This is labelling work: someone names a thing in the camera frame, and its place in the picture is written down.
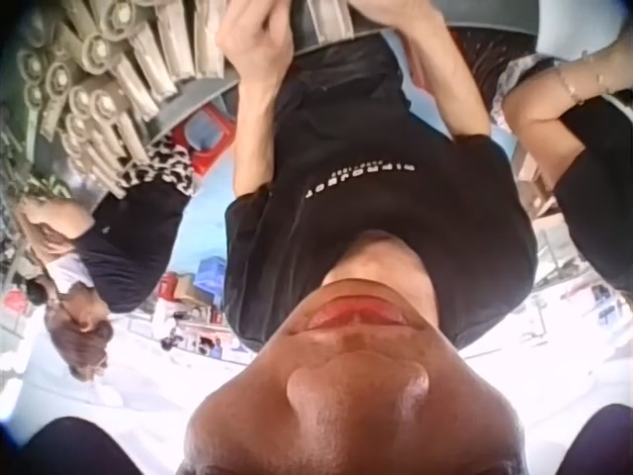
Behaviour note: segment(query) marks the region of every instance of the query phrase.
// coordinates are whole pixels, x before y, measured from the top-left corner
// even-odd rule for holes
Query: black t-shirt
[[[96,224],[75,241],[99,296],[116,314],[139,307],[160,281],[189,198],[161,180],[108,195]]]
[[[570,236],[610,285],[633,298],[633,124],[601,98],[562,120],[587,146],[554,190]]]
[[[299,145],[304,151],[286,158],[291,171],[226,211],[226,317],[246,345],[260,349],[370,230],[420,256],[441,329],[458,347],[521,303],[536,242],[497,144],[451,142],[409,113],[387,118],[371,105],[323,113],[331,128],[321,128],[318,145]],[[308,122],[319,119],[311,113]]]

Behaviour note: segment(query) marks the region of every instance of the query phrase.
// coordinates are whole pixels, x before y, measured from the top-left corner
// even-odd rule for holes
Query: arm
[[[429,92],[450,134],[490,136],[490,114],[442,14],[429,6],[404,33],[419,57]]]
[[[275,95],[258,88],[239,86],[233,145],[233,191],[237,198],[254,193],[273,180]]]
[[[291,0],[231,0],[216,41],[239,73],[233,188],[254,193],[274,174],[275,98],[294,55]]]
[[[586,148],[561,122],[561,116],[579,100],[599,96],[607,88],[619,91],[633,86],[631,64],[633,36],[629,32],[587,58],[537,74],[506,97],[505,118],[550,186],[560,181]],[[568,86],[574,88],[576,97]]]
[[[20,211],[15,213],[15,217],[18,225],[20,226],[20,229],[22,230],[22,233],[24,233],[27,242],[31,246],[33,253],[43,265],[48,265],[54,260],[59,259],[58,255],[50,253],[46,248],[45,235],[40,227],[35,226],[33,223],[31,223]]]
[[[491,134],[491,120],[466,60],[429,0],[349,0],[363,15],[403,32],[453,137]]]
[[[88,211],[72,200],[54,198],[40,201],[23,199],[22,209],[34,225],[49,225],[68,239],[77,239],[90,230],[95,220]]]

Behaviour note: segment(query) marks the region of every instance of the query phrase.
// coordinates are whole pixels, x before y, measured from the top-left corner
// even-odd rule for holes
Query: mouth
[[[323,305],[308,321],[307,331],[340,329],[354,325],[406,327],[403,312],[376,297],[341,297]]]

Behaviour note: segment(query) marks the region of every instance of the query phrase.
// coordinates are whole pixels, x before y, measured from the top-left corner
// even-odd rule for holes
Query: white shirt
[[[79,254],[74,252],[47,264],[46,271],[60,294],[67,294],[77,282],[87,287],[95,286]]]
[[[176,312],[187,311],[188,307],[179,302],[168,302],[164,299],[158,299],[154,315],[151,319],[151,333],[155,339],[167,338],[171,335],[171,331],[176,329],[175,335],[183,335],[178,328],[178,323],[173,315]]]

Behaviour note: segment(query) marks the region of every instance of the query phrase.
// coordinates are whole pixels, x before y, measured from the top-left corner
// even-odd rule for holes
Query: leopard print fabric
[[[149,163],[133,163],[124,173],[123,188],[132,188],[139,183],[161,179],[174,186],[186,196],[194,194],[194,171],[189,151],[174,143],[170,135],[163,137],[147,150]]]

